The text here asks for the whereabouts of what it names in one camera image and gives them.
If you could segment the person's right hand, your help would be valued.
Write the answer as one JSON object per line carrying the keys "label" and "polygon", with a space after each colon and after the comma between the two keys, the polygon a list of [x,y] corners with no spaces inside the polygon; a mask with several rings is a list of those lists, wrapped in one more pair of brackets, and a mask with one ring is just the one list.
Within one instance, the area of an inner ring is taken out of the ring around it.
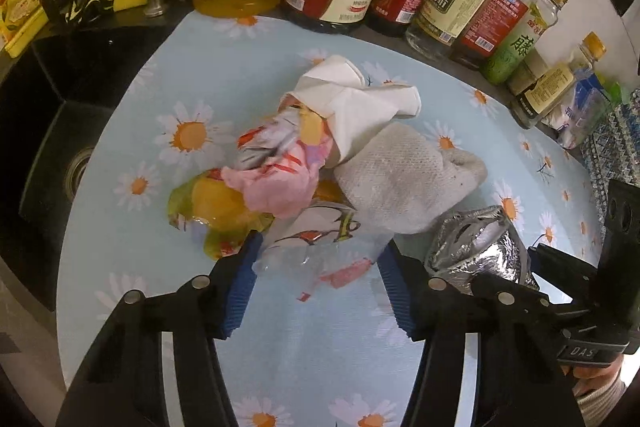
{"label": "person's right hand", "polygon": [[563,365],[564,375],[573,376],[576,383],[573,386],[573,395],[578,398],[588,393],[606,387],[620,376],[620,368],[624,361],[624,355],[617,355],[616,359],[607,367],[582,367]]}

